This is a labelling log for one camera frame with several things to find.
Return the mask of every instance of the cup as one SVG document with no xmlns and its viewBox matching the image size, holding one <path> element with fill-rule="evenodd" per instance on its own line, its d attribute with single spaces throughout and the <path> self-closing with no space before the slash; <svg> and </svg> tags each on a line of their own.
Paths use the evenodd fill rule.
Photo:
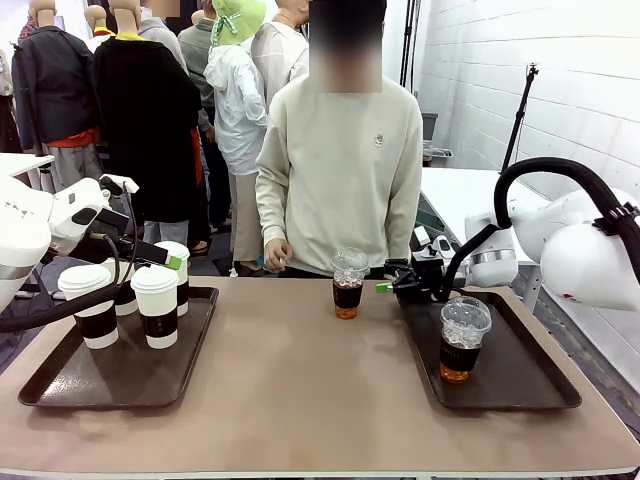
<svg viewBox="0 0 640 480">
<path fill-rule="evenodd" d="M 164 248 L 172 257 L 182 260 L 178 270 L 178 316 L 189 311 L 189 249 L 176 242 L 159 242 L 156 247 Z"/>
<path fill-rule="evenodd" d="M 364 277 L 369 259 L 357 248 L 339 248 L 333 266 L 333 300 L 336 316 L 351 320 L 358 315 Z"/>
<path fill-rule="evenodd" d="M 67 268 L 60 274 L 58 288 L 67 300 L 94 292 L 111 283 L 111 274 L 102 265 Z M 105 302 L 74 315 L 87 348 L 98 350 L 118 340 L 118 321 L 114 302 Z"/>
<path fill-rule="evenodd" d="M 440 376 L 449 383 L 469 379 L 480 354 L 482 339 L 491 330 L 491 313 L 480 300 L 457 297 L 442 307 Z"/>
<path fill-rule="evenodd" d="M 109 258 L 108 260 L 105 260 L 102 265 L 109 270 L 109 273 L 111 274 L 111 281 L 113 282 L 113 277 L 116 274 L 116 261 L 113 258 Z M 129 264 L 127 262 L 120 262 L 120 278 L 118 279 L 118 283 L 121 283 L 121 286 L 118 296 L 116 297 L 116 316 L 118 317 L 131 315 L 138 310 L 136 293 L 131 288 L 131 277 L 133 277 L 133 274 L 135 273 L 133 268 L 129 272 L 126 280 L 124 280 L 124 276 L 128 269 Z"/>
<path fill-rule="evenodd" d="M 178 274 L 168 268 L 142 267 L 133 275 L 142 328 L 151 348 L 169 348 L 178 341 Z"/>
</svg>

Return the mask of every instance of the green jacket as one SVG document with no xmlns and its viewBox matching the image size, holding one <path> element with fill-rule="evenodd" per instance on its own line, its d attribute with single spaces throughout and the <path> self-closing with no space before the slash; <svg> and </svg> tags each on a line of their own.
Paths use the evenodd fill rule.
<svg viewBox="0 0 640 480">
<path fill-rule="evenodd" d="M 197 25 L 180 32 L 178 41 L 180 49 L 187 62 L 187 71 L 193 83 L 200 90 L 202 106 L 214 108 L 213 87 L 204 78 L 204 69 L 209 61 L 209 48 L 211 48 L 211 30 L 213 20 L 201 18 Z"/>
</svg>

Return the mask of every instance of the table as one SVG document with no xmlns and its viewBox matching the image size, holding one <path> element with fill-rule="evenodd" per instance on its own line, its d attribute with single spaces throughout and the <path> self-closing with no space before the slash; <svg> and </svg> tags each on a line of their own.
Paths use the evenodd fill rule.
<svg viewBox="0 0 640 480">
<path fill-rule="evenodd" d="M 493 210 L 493 193 L 500 173 L 493 170 L 459 168 L 423 168 L 422 195 L 445 225 L 445 234 L 460 245 L 467 242 L 465 219 L 468 215 Z M 516 181 L 508 199 L 518 199 L 534 208 L 548 200 L 526 185 Z M 540 293 L 540 268 L 522 250 L 515 234 L 513 243 L 519 265 L 531 267 L 523 301 L 533 311 Z"/>
<path fill-rule="evenodd" d="M 623 473 L 640 446 L 509 289 L 580 392 L 557 413 L 459 413 L 426 390 L 391 294 L 367 282 L 338 320 L 330 281 L 194 277 L 220 297 L 184 399 L 163 410 L 46 412 L 16 396 L 72 326 L 0 376 L 0 471 L 64 478 L 553 477 Z"/>
<path fill-rule="evenodd" d="M 27 153 L 0 153 L 0 175 L 15 177 L 53 161 L 53 155 L 36 157 Z"/>
</svg>

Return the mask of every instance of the tray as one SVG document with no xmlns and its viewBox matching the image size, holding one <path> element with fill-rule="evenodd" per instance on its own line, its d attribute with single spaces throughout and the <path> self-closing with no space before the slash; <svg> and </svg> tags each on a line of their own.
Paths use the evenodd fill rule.
<svg viewBox="0 0 640 480">
<path fill-rule="evenodd" d="M 120 338 L 103 350 L 89 350 L 72 328 L 22 388 L 20 403 L 111 410 L 171 405 L 187 389 L 217 299 L 217 289 L 190 287 L 178 341 L 166 350 L 147 345 L 137 312 L 118 318 Z"/>
<path fill-rule="evenodd" d="M 476 410 L 561 410 L 582 403 L 578 391 L 499 294 L 464 290 L 462 294 L 489 307 L 493 326 L 469 380 L 460 385 L 440 378 L 444 304 L 400 301 L 419 367 L 440 403 Z"/>
</svg>

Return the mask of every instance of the white paper cup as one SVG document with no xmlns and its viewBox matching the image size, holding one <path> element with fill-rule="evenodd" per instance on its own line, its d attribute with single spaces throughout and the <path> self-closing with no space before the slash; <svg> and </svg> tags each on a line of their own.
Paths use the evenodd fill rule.
<svg viewBox="0 0 640 480">
<path fill-rule="evenodd" d="M 111 274 L 102 265 L 71 267 L 60 274 L 58 288 L 67 300 L 94 292 L 111 283 Z M 105 302 L 74 315 L 88 348 L 97 350 L 118 340 L 118 321 L 114 302 Z"/>
<path fill-rule="evenodd" d="M 105 260 L 102 265 L 109 270 L 109 273 L 111 274 L 111 281 L 113 282 L 113 277 L 116 274 L 116 261 L 113 258 L 109 258 L 108 260 Z M 116 297 L 116 315 L 118 317 L 131 315 L 138 310 L 136 293 L 131 288 L 131 277 L 133 277 L 133 274 L 135 273 L 133 268 L 129 272 L 126 281 L 123 282 L 124 275 L 127 273 L 128 269 L 129 264 L 127 262 L 120 262 L 120 278 L 118 279 L 118 282 L 122 282 L 122 286 L 120 287 L 120 291 Z"/>
<path fill-rule="evenodd" d="M 151 348 L 168 348 L 178 341 L 178 274 L 152 265 L 131 279 L 142 327 Z"/>
<path fill-rule="evenodd" d="M 172 257 L 182 260 L 178 270 L 178 316 L 189 311 L 189 249 L 176 242 L 159 242 L 156 247 L 164 248 Z"/>
</svg>

